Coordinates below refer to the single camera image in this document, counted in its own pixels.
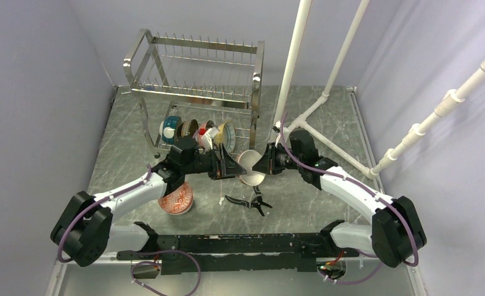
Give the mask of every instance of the wall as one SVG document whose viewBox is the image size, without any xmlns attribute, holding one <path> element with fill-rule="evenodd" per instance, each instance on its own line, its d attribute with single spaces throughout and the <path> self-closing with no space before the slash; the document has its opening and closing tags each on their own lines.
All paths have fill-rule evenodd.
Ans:
<svg viewBox="0 0 485 296">
<path fill-rule="evenodd" d="M 375 158 L 484 59 L 485 0 L 405 0 L 358 85 Z M 485 295 L 485 83 L 381 177 L 417 206 L 430 295 Z"/>
<path fill-rule="evenodd" d="M 355 86 L 401 0 L 371 0 L 336 85 Z M 264 40 L 266 85 L 282 82 L 299 0 L 70 0 L 114 84 L 127 85 L 122 60 L 140 28 L 229 42 Z M 360 0 L 314 0 L 294 84 L 325 85 Z"/>
<path fill-rule="evenodd" d="M 0 295 L 44 295 L 113 86 L 67 1 L 0 1 Z"/>
</svg>

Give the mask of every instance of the red and white bowl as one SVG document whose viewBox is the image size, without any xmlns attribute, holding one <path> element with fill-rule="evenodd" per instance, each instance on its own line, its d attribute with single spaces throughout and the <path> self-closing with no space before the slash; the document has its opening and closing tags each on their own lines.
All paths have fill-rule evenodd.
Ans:
<svg viewBox="0 0 485 296">
<path fill-rule="evenodd" d="M 193 204 L 193 190 L 184 182 L 177 190 L 158 199 L 159 206 L 168 214 L 186 214 Z"/>
</svg>

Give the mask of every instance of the dish rack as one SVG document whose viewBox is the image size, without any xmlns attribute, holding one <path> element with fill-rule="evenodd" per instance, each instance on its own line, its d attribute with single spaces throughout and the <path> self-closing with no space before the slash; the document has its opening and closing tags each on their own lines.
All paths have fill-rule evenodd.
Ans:
<svg viewBox="0 0 485 296">
<path fill-rule="evenodd" d="M 142 47 L 146 52 L 140 61 L 136 60 L 138 65 L 133 71 L 133 60 Z M 190 114 L 189 109 L 194 109 L 199 115 L 217 114 L 217 119 L 232 120 L 238 143 L 232 154 L 254 149 L 263 61 L 264 41 L 254 46 L 201 36 L 198 40 L 175 34 L 154 36 L 150 30 L 141 29 L 124 58 L 123 68 L 131 92 L 139 101 L 144 137 L 155 157 L 171 146 L 161 141 L 160 134 L 153 141 L 145 98 L 168 101 L 164 118 Z M 241 115 L 248 118 L 247 125 L 240 120 Z"/>
</svg>

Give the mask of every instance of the marble surface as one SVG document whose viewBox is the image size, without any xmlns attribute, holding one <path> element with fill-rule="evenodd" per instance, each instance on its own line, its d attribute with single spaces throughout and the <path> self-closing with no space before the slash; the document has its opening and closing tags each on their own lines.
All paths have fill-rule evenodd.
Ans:
<svg viewBox="0 0 485 296">
<path fill-rule="evenodd" d="M 287 101 L 287 122 L 304 112 L 319 96 L 323 86 L 295 86 L 291 88 Z M 132 181 L 145 173 L 145 164 L 157 161 L 150 153 L 142 134 L 142 124 L 137 100 L 132 94 L 122 94 L 120 88 L 113 105 L 108 125 L 99 147 L 99 155 L 89 186 L 89 193 L 106 191 Z M 263 87 L 261 95 L 261 116 L 257 127 L 256 150 L 263 153 L 270 135 L 276 106 L 278 86 Z M 154 140 L 163 120 L 167 102 L 147 100 L 149 123 Z M 228 118 L 235 125 L 248 125 L 249 116 L 234 113 L 235 109 L 205 110 L 179 104 L 171 113 L 183 119 L 196 118 L 199 122 L 208 119 L 217 124 Z M 366 151 L 362 145 L 358 120 L 353 112 L 345 88 L 333 88 L 329 100 L 309 118 L 308 123 L 326 135 L 347 153 L 367 164 Z M 241 131 L 240 136 L 249 136 Z M 236 149 L 247 149 L 247 141 L 237 138 Z M 373 187 L 373 182 L 362 176 L 333 151 L 315 139 L 319 152 L 338 162 L 348 173 Z M 149 224 L 159 234 L 236 234 L 277 232 L 318 232 L 337 219 L 350 223 L 367 224 L 358 212 L 335 196 L 318 191 L 305 183 L 295 171 L 284 171 L 277 176 L 266 176 L 260 185 L 264 201 L 273 208 L 264 208 L 262 217 L 256 209 L 247 209 L 224 200 L 229 195 L 238 199 L 251 200 L 253 189 L 237 179 L 211 181 L 206 174 L 188 175 L 186 181 L 194 190 L 194 204 L 185 215 L 173 216 L 165 213 L 157 201 L 128 213 L 119 219 L 117 225 L 135 221 Z"/>
</svg>

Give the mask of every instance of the black tool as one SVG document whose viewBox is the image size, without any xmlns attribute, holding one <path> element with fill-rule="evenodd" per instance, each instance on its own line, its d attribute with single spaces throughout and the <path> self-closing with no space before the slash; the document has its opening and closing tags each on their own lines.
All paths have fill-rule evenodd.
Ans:
<svg viewBox="0 0 485 296">
<path fill-rule="evenodd" d="M 258 186 L 254 186 L 253 190 L 255 191 L 255 195 L 257 195 L 257 196 L 254 199 L 252 199 L 251 202 L 248 202 L 248 201 L 242 200 L 242 199 L 234 199 L 233 197 L 228 196 L 228 195 L 225 195 L 224 197 L 230 203 L 233 203 L 233 204 L 236 204 L 236 205 L 241 205 L 241 206 L 246 207 L 246 208 L 256 208 L 259 211 L 260 215 L 265 216 L 264 212 L 262 211 L 261 206 L 265 206 L 265 207 L 268 207 L 268 208 L 273 208 L 273 207 L 270 204 L 265 203 L 262 200 L 262 192 L 260 192 L 260 189 L 259 189 Z"/>
</svg>

